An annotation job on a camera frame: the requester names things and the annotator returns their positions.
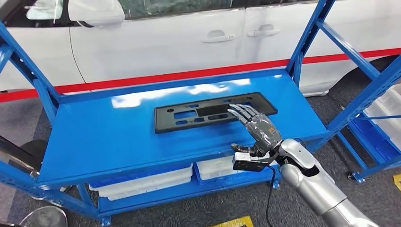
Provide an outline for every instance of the black license plate bracket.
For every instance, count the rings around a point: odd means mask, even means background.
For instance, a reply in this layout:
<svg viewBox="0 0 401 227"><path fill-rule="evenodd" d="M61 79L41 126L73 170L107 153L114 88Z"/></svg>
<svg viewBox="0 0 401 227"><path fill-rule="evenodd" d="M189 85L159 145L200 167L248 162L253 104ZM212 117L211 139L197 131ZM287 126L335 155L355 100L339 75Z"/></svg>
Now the black license plate bracket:
<svg viewBox="0 0 401 227"><path fill-rule="evenodd" d="M251 105L265 115L278 112L259 92L168 105L155 108L155 132L163 133L235 121L235 117L227 112L228 104Z"/></svg>

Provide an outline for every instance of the car body panel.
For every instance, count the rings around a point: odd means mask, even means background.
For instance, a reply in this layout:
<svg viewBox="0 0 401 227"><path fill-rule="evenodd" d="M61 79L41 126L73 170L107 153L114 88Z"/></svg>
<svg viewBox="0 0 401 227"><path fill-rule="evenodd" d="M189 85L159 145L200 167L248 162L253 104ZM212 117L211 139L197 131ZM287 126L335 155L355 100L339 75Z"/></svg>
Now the car body panel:
<svg viewBox="0 0 401 227"><path fill-rule="evenodd" d="M86 82L237 64L245 9L72 27L71 43Z"/></svg>
<svg viewBox="0 0 401 227"><path fill-rule="evenodd" d="M240 63L290 58L316 4L308 1L247 8ZM390 49L401 46L399 9L399 0L338 0L325 21L358 51ZM249 36L252 31L260 31L263 25L270 25L267 28L276 32ZM306 56L339 53L342 51L319 31ZM306 96L324 95L356 67L352 61L304 64L300 90Z"/></svg>
<svg viewBox="0 0 401 227"><path fill-rule="evenodd" d="M8 31L54 85L84 83L72 55L70 28L16 28ZM8 62L0 74L0 91L33 86Z"/></svg>

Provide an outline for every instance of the white plastic bin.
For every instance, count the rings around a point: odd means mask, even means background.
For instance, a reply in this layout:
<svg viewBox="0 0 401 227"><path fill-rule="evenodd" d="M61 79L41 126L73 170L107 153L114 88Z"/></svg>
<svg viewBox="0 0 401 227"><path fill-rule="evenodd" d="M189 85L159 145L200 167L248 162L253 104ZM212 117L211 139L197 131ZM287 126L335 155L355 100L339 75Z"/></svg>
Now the white plastic bin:
<svg viewBox="0 0 401 227"><path fill-rule="evenodd" d="M103 187L92 188L89 186L89 189L92 191L99 191L100 197L107 197L109 200L113 201L188 183L191 181L191 176L192 164L187 168L146 176L121 183L115 183Z"/></svg>
<svg viewBox="0 0 401 227"><path fill-rule="evenodd" d="M233 170L233 155L216 159L197 162L199 175L202 180L222 177L231 174L241 173L242 171Z"/></svg>
<svg viewBox="0 0 401 227"><path fill-rule="evenodd" d="M364 113L369 117L401 115L401 84L389 88ZM401 149L401 118L376 119L373 122Z"/></svg>

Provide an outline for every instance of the shelf caster wheel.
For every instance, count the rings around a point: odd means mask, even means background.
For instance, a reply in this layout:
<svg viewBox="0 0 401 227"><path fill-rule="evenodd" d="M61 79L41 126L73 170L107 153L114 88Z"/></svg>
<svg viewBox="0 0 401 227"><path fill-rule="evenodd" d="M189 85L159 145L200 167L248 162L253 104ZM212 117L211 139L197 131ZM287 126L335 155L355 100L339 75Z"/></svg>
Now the shelf caster wheel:
<svg viewBox="0 0 401 227"><path fill-rule="evenodd" d="M347 173L347 178L350 180L354 180L358 183L365 182L365 179L358 176L359 172Z"/></svg>
<svg viewBox="0 0 401 227"><path fill-rule="evenodd" d="M111 224L112 224L112 216L107 216L102 218L101 220L102 227L110 226Z"/></svg>

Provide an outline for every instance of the shelf foot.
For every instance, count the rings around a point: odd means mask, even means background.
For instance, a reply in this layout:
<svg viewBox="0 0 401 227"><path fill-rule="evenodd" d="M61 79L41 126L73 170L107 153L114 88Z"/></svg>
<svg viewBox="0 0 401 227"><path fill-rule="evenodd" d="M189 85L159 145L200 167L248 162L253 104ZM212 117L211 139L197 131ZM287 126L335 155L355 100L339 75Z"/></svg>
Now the shelf foot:
<svg viewBox="0 0 401 227"><path fill-rule="evenodd" d="M106 227L112 224L112 216L103 217L101 220L101 226Z"/></svg>
<svg viewBox="0 0 401 227"><path fill-rule="evenodd" d="M365 182L365 179L359 176L359 172L348 173L347 178L350 180L355 180L358 183Z"/></svg>
<svg viewBox="0 0 401 227"><path fill-rule="evenodd" d="M273 189L279 189L280 188L280 183L279 183L279 181L275 181L274 183L273 183Z"/></svg>

